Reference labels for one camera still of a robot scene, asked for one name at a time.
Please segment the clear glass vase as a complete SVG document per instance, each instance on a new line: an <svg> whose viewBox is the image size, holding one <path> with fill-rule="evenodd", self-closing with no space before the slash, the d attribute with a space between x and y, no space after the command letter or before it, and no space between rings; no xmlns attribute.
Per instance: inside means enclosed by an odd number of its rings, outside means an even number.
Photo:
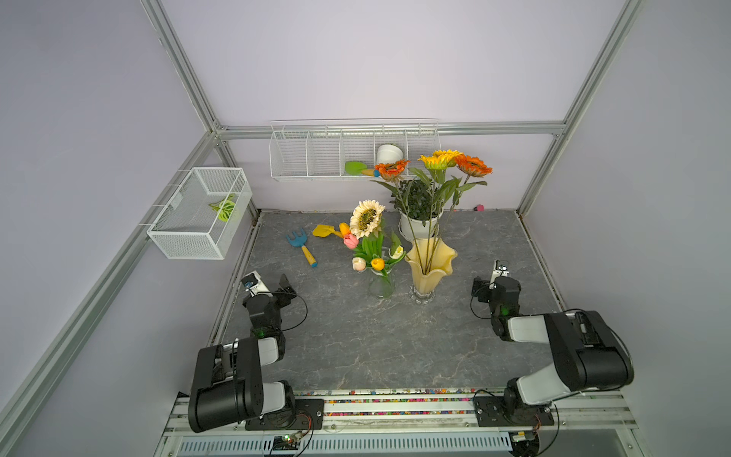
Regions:
<svg viewBox="0 0 731 457"><path fill-rule="evenodd" d="M369 266L369 271L374 275L369 284L369 293L379 299L388 299L393 294L394 285L391 279L393 266L385 264L382 270L376 270Z"/></svg>

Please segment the blue toy rake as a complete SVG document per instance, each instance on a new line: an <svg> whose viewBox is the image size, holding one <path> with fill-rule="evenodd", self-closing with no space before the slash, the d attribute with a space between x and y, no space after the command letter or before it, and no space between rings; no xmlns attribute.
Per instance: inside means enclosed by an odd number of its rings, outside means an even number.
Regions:
<svg viewBox="0 0 731 457"><path fill-rule="evenodd" d="M303 255L308 261L308 264L312 268L316 268L318 266L317 260L310 252L310 250L306 247L306 240L308 240L308 236L306 235L306 232L303 228L301 228L300 230L295 230L295 232L293 232L292 234L288 234L286 236L286 239L293 247L299 248L302 251Z"/></svg>

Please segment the aluminium frame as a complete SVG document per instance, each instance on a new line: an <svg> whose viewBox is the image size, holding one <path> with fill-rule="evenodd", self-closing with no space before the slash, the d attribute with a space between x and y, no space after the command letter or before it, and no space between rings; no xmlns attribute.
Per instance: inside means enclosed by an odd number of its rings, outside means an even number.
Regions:
<svg viewBox="0 0 731 457"><path fill-rule="evenodd" d="M346 133L421 133L435 131L441 135L489 135L489 134L552 134L556 136L555 144L564 145L569 133L590 104L597 87L605 76L607 68L622 46L626 34L631 30L636 15L642 7L640 1L626 1L622 4L617 19L592 64L589 74L572 103L567 116L562 121L515 121L515 122L458 122L439 123L424 122L378 122L372 120L366 124L344 124L340 122L311 125L314 131L329 129ZM203 88L195 74L192 64L174 31L159 1L145 1L142 7L148 21L152 24L158 41L171 59L178 77L187 91L196 113L201 118L205 133L193 148L182 165L182 169L198 166L204 162L210 152L218 152L225 163L233 159L228 142L232 140L251 140L268 138L273 130L267 126L227 127L218 125L211 104L207 100ZM150 238L146 226L140 224L128 238L120 251L115 255L108 268L100 276L94 287L81 302L70 320L64 325L43 356L16 391L13 399L1 412L1 453L8 455L26 435L28 429L40 411L57 389L70 366L80 354L98 327L110 305L121 291L123 285L142 259L150 246Z"/></svg>

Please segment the potted green plant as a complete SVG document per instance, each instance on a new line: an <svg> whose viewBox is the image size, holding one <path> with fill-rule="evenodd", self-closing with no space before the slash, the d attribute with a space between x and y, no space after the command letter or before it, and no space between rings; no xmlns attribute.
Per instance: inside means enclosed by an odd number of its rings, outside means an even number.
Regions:
<svg viewBox="0 0 731 457"><path fill-rule="evenodd" d="M392 203L401 214L399 228L407 241L412 242L415 238L426 239L438 234L439 219L443 211L432 204L430 185L418 178L403 180Z"/></svg>

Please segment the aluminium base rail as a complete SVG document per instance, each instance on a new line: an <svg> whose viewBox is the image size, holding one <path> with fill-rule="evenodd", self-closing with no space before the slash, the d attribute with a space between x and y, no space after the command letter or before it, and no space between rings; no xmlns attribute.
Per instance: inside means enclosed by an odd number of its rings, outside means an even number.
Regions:
<svg viewBox="0 0 731 457"><path fill-rule="evenodd" d="M569 396L508 418L496 388L314 390L292 418L195 432L175 400L157 456L649 456L624 396Z"/></svg>

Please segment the yellow gerbera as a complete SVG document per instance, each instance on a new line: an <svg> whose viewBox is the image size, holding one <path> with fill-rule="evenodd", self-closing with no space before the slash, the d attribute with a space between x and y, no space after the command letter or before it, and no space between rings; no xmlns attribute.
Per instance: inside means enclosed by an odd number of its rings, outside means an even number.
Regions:
<svg viewBox="0 0 731 457"><path fill-rule="evenodd" d="M426 158L425 166L432 171L445 171L457 166L462 152L458 150L436 150L432 156Z"/></svg>

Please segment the yellow fluted vase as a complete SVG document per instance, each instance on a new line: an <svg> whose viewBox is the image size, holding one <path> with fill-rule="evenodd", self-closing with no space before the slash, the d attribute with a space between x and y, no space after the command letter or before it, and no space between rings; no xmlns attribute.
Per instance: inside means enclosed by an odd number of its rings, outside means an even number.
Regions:
<svg viewBox="0 0 731 457"><path fill-rule="evenodd" d="M453 274L452 262L458 252L449 247L442 238L416 239L414 246L405 255L412 275L411 298L424 304L434 298L440 282Z"/></svg>

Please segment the green toy in basket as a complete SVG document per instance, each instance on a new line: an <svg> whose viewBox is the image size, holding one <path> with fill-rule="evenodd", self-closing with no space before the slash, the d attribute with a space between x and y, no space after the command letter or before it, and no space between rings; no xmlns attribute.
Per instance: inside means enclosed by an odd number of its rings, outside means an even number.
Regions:
<svg viewBox="0 0 731 457"><path fill-rule="evenodd" d="M228 222L230 220L235 206L236 202L233 194L229 194L219 202L209 204L209 207L216 213L217 219L222 222Z"/></svg>

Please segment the cream gerbera flower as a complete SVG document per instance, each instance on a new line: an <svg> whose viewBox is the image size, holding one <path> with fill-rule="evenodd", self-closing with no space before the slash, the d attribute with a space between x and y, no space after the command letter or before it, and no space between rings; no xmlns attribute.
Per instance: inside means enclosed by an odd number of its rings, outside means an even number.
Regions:
<svg viewBox="0 0 731 457"><path fill-rule="evenodd" d="M385 235L383 255L393 246L403 246L401 237L388 230L385 221L386 208L375 200L361 201L350 216L350 233L361 239L373 232L382 232Z"/></svg>

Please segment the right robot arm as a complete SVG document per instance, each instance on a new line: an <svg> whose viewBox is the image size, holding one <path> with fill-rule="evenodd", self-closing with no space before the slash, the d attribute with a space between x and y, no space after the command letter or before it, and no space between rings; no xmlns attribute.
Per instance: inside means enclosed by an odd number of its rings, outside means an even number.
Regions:
<svg viewBox="0 0 731 457"><path fill-rule="evenodd" d="M634 380L631 356L599 312L566 310L543 314L520 312L519 281L497 276L473 280L471 298L489 305L494 333L510 343L550 347L552 362L529 375L508 381L501 397L475 400L482 427L531 427L553 424L549 406L588 390L619 390Z"/></svg>

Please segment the orange gerbera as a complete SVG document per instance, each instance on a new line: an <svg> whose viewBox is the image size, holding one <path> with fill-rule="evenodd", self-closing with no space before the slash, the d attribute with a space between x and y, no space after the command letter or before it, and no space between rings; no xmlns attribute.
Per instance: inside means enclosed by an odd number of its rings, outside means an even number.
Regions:
<svg viewBox="0 0 731 457"><path fill-rule="evenodd" d="M401 181L403 180L411 180L405 178L405 172L407 171L407 165L409 162L407 160L401 160L394 164L377 164L375 169L378 169L380 171L381 176L381 182L380 185L385 187L387 190L391 192L391 203L393 201L393 196L397 192L397 188ZM388 228L388 230L394 230L394 232L397 232L397 234L401 237L402 243L404 245L404 242L407 241L403 234L401 233L401 230L399 228L399 222L397 224L397 228ZM405 247L405 254L407 254L407 251L409 250L408 247Z"/></svg>
<svg viewBox="0 0 731 457"><path fill-rule="evenodd" d="M420 161L425 166L426 158L423 155ZM462 197L475 187L485 186L484 178L491 174L493 169L476 156L463 154L459 157L457 166L445 171L432 171L426 166L429 185L432 189L432 204L444 211L445 206L450 211L456 209Z"/></svg>

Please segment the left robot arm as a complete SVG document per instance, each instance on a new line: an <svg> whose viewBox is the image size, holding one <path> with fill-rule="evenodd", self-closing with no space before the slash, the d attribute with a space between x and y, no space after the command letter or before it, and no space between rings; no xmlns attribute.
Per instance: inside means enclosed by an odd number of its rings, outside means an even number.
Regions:
<svg viewBox="0 0 731 457"><path fill-rule="evenodd" d="M250 420L256 426L285 428L297 418L290 384L266 383L262 372L284 358L281 309L297 293L285 275L275 291L265 287L257 272L244 278L244 286L251 335L202 348L197 354L188 403L188 423L197 433Z"/></svg>

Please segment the yellow sunflower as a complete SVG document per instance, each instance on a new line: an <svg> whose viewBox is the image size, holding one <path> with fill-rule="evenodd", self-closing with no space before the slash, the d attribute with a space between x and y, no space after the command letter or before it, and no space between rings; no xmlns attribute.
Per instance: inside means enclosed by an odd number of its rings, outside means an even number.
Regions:
<svg viewBox="0 0 731 457"><path fill-rule="evenodd" d="M417 249L417 260L422 274L427 275L432 270L433 258L439 247L440 224L439 220L445 208L453 211L459 199L455 192L460 184L459 178L447 178L447 170L453 165L456 155L453 152L440 152L439 155L421 156L420 161L425 170L415 169L416 178L407 185L405 194L405 213L412 220L409 229L413 240L417 241L416 233L419 225L426 224L426 235L422 236L424 245Z"/></svg>

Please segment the green toy shovel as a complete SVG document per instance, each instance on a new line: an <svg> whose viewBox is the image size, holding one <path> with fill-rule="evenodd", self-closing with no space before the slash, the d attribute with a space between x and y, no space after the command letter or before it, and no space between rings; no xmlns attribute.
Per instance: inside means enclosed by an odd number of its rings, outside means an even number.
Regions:
<svg viewBox="0 0 731 457"><path fill-rule="evenodd" d="M356 161L348 161L345 164L345 172L347 175L350 176L371 176L371 177L380 177L381 173L378 171L378 169L375 169L375 167L369 167L366 163L363 162L356 162Z"/></svg>

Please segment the white empty pot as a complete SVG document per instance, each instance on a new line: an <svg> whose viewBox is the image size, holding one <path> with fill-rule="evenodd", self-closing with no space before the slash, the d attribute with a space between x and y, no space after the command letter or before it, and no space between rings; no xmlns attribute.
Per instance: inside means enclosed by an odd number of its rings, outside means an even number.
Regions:
<svg viewBox="0 0 731 457"><path fill-rule="evenodd" d="M404 159L403 151L392 144L384 144L376 150L377 164L394 164Z"/></svg>

